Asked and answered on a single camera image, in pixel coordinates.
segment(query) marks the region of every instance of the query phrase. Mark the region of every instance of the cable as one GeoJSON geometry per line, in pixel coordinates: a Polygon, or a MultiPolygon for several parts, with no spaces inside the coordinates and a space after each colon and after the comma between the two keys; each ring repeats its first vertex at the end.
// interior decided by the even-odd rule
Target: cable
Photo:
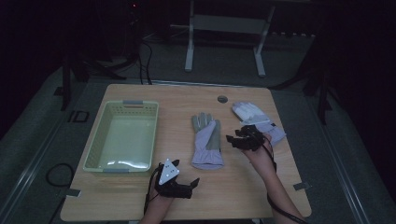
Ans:
{"type": "Polygon", "coordinates": [[[143,85],[143,78],[142,78],[142,70],[143,70],[143,65],[142,65],[142,57],[140,57],[140,54],[137,58],[139,60],[139,77],[140,77],[140,83],[143,85]]]}
{"type": "MultiPolygon", "coordinates": [[[[67,164],[67,163],[58,163],[58,164],[54,165],[52,168],[50,168],[50,169],[47,171],[47,173],[46,173],[46,180],[47,180],[47,183],[50,184],[50,185],[53,186],[53,187],[58,187],[58,188],[67,187],[67,188],[69,189],[70,186],[71,186],[71,184],[72,184],[72,180],[73,180],[74,175],[75,175],[75,171],[74,171],[74,169],[73,169],[73,167],[72,167],[71,165],[69,165],[69,164],[67,164]],[[53,181],[50,180],[50,175],[51,175],[51,173],[52,173],[56,168],[61,167],[61,166],[67,167],[67,168],[69,169],[70,175],[71,175],[69,181],[68,181],[67,183],[64,183],[64,184],[58,184],[58,183],[55,183],[55,182],[53,182],[53,181]]],[[[50,220],[49,220],[49,224],[51,224],[51,223],[53,222],[53,219],[55,219],[56,215],[58,214],[58,212],[59,212],[59,210],[61,209],[62,205],[64,204],[64,201],[65,201],[65,200],[66,200],[66,198],[65,198],[65,197],[62,197],[61,201],[58,203],[58,206],[56,207],[55,212],[52,214],[52,217],[51,217],[50,220]]]]}
{"type": "Polygon", "coordinates": [[[285,212],[284,210],[280,209],[278,206],[275,205],[275,203],[271,200],[270,196],[267,194],[267,201],[268,203],[271,205],[272,208],[274,208],[274,210],[276,210],[280,215],[287,217],[288,219],[296,222],[296,223],[302,223],[302,224],[308,224],[307,222],[305,222],[304,220],[285,212]]]}
{"type": "Polygon", "coordinates": [[[148,207],[149,207],[149,203],[159,195],[159,194],[155,195],[155,197],[152,198],[152,199],[149,198],[149,193],[150,193],[150,191],[151,191],[152,179],[153,179],[154,176],[158,173],[159,167],[157,167],[157,168],[154,170],[154,172],[152,172],[152,175],[151,175],[151,177],[149,178],[149,182],[148,182],[148,193],[146,194],[145,207],[144,207],[144,209],[143,209],[143,214],[146,214],[146,210],[147,210],[148,207]]]}
{"type": "Polygon", "coordinates": [[[148,56],[148,62],[146,64],[146,76],[147,76],[147,80],[148,80],[148,84],[152,85],[151,82],[151,78],[149,77],[149,62],[151,61],[151,55],[152,55],[152,48],[149,46],[149,44],[147,44],[146,42],[142,42],[143,45],[147,46],[149,49],[149,56],[148,56]]]}
{"type": "Polygon", "coordinates": [[[256,136],[254,133],[251,133],[251,132],[248,131],[248,130],[246,130],[246,133],[247,133],[248,135],[250,135],[252,138],[254,138],[254,140],[256,140],[256,141],[259,143],[259,145],[261,145],[261,146],[265,149],[265,152],[267,152],[268,156],[271,158],[271,161],[272,161],[272,163],[273,163],[273,165],[274,165],[274,168],[275,168],[275,170],[276,170],[276,162],[274,161],[274,150],[273,150],[273,148],[272,148],[271,141],[270,141],[265,135],[262,136],[262,137],[264,138],[265,141],[268,141],[269,146],[270,146],[270,148],[272,149],[272,153],[271,153],[270,150],[264,145],[265,141],[262,142],[260,139],[257,138],[257,136],[256,136]]]}

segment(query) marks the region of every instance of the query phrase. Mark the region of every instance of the work glove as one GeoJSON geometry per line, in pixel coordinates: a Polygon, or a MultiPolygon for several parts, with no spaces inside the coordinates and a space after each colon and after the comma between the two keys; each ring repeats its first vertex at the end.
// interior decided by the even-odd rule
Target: work glove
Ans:
{"type": "Polygon", "coordinates": [[[202,170],[217,170],[224,166],[220,153],[220,121],[210,114],[192,116],[195,150],[191,164],[202,170]]]}
{"type": "Polygon", "coordinates": [[[233,103],[233,112],[242,120],[242,125],[254,124],[260,132],[270,134],[272,146],[286,136],[283,130],[278,128],[261,109],[251,102],[233,103]]]}

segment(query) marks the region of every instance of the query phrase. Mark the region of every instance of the dark background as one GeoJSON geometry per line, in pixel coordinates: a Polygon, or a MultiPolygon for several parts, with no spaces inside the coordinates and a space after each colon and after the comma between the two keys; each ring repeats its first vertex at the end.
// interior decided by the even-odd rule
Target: dark background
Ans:
{"type": "MultiPolygon", "coordinates": [[[[207,14],[260,17],[264,1],[205,1],[196,8],[207,14]],[[257,5],[257,11],[245,6],[257,5]]],[[[302,64],[302,74],[316,68],[310,78],[321,83],[330,71],[330,84],[340,104],[355,123],[377,171],[396,198],[395,135],[395,1],[278,2],[271,32],[315,35],[302,64]]],[[[81,50],[97,59],[124,56],[112,41],[134,15],[168,37],[169,24],[189,23],[189,1],[132,2],[3,0],[0,2],[1,132],[18,118],[44,80],[62,65],[69,50],[81,50]]],[[[122,38],[133,38],[134,33],[122,38]]]]}

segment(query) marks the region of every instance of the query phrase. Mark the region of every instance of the person's left hand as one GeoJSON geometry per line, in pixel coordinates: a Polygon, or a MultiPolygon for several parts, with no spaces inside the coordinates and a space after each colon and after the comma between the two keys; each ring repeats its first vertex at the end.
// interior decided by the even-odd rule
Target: person's left hand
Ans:
{"type": "Polygon", "coordinates": [[[155,181],[153,181],[150,186],[149,202],[146,214],[140,220],[139,224],[157,224],[163,221],[169,207],[175,199],[161,196],[154,186],[155,181]]]}

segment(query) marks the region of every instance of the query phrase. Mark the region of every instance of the white glove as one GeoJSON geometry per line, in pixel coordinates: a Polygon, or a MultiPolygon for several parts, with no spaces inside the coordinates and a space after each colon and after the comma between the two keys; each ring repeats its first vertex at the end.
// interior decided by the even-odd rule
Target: white glove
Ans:
{"type": "Polygon", "coordinates": [[[271,135],[271,145],[276,145],[286,136],[280,128],[270,120],[256,105],[250,102],[236,102],[233,104],[233,112],[242,120],[242,125],[254,124],[262,133],[271,135]]]}
{"type": "Polygon", "coordinates": [[[268,116],[266,116],[256,105],[250,102],[234,103],[233,112],[242,120],[241,124],[243,125],[270,122],[268,116]]]}

